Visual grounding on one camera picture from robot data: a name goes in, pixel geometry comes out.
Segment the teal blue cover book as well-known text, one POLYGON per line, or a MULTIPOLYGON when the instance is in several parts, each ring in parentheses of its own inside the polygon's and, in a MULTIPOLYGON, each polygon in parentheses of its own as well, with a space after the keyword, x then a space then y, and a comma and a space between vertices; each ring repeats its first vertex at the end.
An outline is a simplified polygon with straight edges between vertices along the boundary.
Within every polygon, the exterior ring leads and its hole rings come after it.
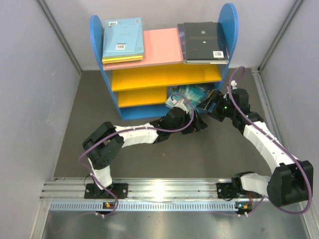
POLYGON ((171 87, 168 91, 169 94, 165 102, 165 105, 169 108, 173 108, 175 104, 179 100, 181 100, 181 97, 176 95, 180 94, 185 96, 195 108, 197 105, 204 102, 210 96, 213 90, 213 83, 181 85, 171 87))

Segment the black glossy book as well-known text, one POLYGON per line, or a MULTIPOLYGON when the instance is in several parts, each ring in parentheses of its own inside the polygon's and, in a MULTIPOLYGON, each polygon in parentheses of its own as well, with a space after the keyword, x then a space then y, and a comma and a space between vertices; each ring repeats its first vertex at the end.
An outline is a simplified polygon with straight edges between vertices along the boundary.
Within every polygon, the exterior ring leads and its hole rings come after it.
POLYGON ((228 64, 226 40, 219 22, 184 23, 187 64, 228 64))

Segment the purple Robinson Crusoe book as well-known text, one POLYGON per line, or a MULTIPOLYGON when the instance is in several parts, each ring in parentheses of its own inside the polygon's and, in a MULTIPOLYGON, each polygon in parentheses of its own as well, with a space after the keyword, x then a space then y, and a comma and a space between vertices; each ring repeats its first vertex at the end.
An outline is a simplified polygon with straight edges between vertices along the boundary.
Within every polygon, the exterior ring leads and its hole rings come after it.
POLYGON ((184 35, 184 24, 179 23, 177 25, 178 34, 179 34, 179 42, 181 46, 181 52, 183 56, 183 60, 185 61, 185 35, 184 35))

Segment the yellow book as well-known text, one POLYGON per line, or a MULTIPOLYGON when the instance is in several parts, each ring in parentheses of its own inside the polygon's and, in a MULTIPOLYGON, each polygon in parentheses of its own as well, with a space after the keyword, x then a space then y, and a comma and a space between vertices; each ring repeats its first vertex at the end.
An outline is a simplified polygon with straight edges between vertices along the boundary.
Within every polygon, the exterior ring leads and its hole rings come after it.
POLYGON ((136 56, 123 56, 123 57, 115 57, 115 58, 103 58, 103 64, 113 64, 113 63, 121 63, 121 62, 131 62, 131 61, 141 61, 144 59, 143 55, 136 56))

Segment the light blue book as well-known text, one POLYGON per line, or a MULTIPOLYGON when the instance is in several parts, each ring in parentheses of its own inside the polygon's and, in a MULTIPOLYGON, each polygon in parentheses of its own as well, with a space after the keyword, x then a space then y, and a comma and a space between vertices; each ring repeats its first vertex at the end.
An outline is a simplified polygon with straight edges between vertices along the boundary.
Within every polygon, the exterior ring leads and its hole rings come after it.
POLYGON ((143 22, 140 17, 105 21, 103 58, 144 55, 143 22))

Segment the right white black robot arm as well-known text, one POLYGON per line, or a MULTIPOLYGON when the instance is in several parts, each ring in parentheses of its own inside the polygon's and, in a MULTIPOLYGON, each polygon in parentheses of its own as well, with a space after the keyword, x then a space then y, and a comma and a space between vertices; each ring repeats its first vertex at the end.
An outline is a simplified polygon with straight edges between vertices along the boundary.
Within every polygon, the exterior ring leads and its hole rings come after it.
POLYGON ((218 121, 230 118, 271 170, 270 177, 250 171, 236 174, 232 178, 232 190, 237 197, 255 192, 268 197, 278 208, 312 198, 313 166, 307 160, 297 160, 271 134, 259 114, 250 110, 245 89, 233 89, 226 95, 214 90, 197 107, 218 121))

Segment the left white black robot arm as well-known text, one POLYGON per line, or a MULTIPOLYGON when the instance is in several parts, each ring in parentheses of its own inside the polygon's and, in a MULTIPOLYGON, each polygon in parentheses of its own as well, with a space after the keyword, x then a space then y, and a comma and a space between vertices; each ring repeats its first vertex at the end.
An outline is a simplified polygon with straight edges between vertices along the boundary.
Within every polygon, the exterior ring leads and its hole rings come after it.
POLYGON ((138 126, 115 126, 107 121, 100 125, 82 144, 95 180, 95 191, 107 198, 113 191, 110 164, 119 151, 136 144, 155 144, 169 139, 175 132, 189 134, 208 128, 197 110, 172 108, 165 116, 138 126))

